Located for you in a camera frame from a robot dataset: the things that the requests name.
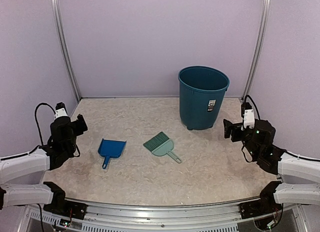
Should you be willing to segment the light green hand brush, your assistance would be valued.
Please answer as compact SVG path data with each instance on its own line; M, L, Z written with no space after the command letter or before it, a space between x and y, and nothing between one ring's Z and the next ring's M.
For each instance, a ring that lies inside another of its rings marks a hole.
M181 158L173 152L175 147L174 141L164 132L159 132L150 140L143 143L143 146L155 156L169 156L178 164L182 163Z

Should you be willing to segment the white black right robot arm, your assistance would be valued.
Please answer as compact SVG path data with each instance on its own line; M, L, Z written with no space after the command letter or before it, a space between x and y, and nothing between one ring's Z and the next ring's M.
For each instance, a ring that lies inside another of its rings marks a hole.
M223 121L224 137L242 142L252 162L276 176L293 176L307 180L307 184L288 184L282 181L268 183L259 198L239 205L243 219L262 216L281 210L285 203L320 204L320 161L288 152L273 144L276 129L267 120L256 120L254 125L242 128L241 123Z

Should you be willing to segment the blue plastic dustpan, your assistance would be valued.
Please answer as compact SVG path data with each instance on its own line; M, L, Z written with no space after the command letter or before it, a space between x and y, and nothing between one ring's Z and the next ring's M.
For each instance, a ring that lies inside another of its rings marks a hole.
M126 141L102 139L98 148L98 154L104 158L103 169L107 168L110 159L117 159L122 155L126 144Z

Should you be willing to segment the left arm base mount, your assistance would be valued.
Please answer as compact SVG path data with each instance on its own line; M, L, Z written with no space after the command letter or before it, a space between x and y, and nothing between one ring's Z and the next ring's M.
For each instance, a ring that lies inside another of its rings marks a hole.
M70 219L84 219L88 207L86 204L66 200L65 191L53 182L44 182L43 184L53 192L51 203L43 206L45 211Z

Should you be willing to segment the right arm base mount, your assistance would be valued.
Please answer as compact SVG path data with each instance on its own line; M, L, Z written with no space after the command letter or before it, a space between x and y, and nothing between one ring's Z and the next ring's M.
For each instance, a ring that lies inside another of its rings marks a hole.
M282 210L283 204L277 203L274 198L276 188L280 184L280 181L272 181L260 192L257 200L240 203L239 212L241 218L248 219Z

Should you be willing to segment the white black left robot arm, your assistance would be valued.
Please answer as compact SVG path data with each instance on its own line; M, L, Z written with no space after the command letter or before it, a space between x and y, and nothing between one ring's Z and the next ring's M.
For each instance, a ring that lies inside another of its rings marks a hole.
M66 194L53 182L37 185L14 185L11 180L36 172L52 171L61 167L79 150L77 137L87 131L84 117L79 114L75 121L60 116L50 125L48 143L33 150L0 160L0 207L42 204L43 209L61 215L70 210Z

